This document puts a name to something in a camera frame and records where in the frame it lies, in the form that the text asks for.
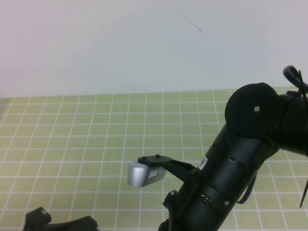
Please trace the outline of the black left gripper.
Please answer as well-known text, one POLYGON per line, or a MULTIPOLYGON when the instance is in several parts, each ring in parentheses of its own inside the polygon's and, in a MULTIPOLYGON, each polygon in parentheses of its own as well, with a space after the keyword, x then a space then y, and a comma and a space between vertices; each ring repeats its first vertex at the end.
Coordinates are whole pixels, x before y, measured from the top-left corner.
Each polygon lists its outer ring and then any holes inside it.
POLYGON ((51 224, 51 215, 43 207, 38 207, 25 215, 25 231, 96 231, 97 229, 98 223, 91 216, 51 224))

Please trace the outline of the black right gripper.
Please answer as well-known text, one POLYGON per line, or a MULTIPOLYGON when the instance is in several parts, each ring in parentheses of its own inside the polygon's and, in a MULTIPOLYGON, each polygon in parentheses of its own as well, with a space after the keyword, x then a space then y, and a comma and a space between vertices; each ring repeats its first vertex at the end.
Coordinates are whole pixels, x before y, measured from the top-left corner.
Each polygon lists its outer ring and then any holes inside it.
POLYGON ((164 199, 163 206, 168 210, 168 218, 163 221, 158 228, 158 231, 185 231, 185 226, 176 218, 174 202, 177 196, 176 190, 171 190, 164 199))

